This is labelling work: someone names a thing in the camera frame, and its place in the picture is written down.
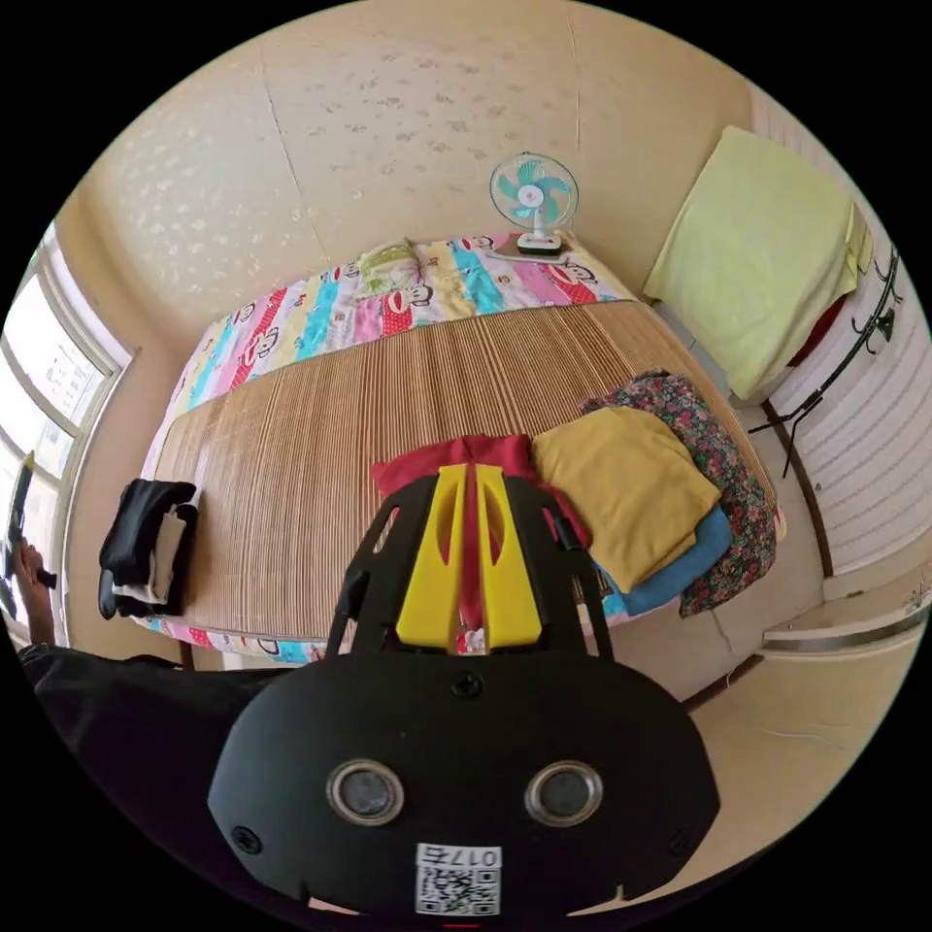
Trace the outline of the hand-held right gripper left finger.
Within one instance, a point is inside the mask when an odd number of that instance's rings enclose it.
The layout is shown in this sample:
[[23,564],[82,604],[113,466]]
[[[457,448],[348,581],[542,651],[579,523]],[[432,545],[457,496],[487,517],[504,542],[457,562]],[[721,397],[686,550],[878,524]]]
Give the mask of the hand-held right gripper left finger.
[[439,470],[395,631],[407,648],[455,649],[467,467]]

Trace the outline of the person's left hand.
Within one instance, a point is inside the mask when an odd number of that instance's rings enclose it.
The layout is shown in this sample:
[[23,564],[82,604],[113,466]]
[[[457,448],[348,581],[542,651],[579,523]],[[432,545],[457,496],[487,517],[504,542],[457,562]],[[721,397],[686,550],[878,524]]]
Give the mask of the person's left hand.
[[33,645],[55,644],[50,589],[41,581],[45,570],[40,552],[23,537],[14,548],[14,574],[27,616],[29,641]]

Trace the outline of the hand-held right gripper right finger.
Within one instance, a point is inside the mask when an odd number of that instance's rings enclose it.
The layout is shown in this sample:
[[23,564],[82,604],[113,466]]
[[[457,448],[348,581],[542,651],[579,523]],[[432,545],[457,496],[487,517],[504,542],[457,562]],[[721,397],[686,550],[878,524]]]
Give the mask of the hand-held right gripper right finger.
[[476,499],[484,642],[533,647],[542,622],[500,468],[476,466]]

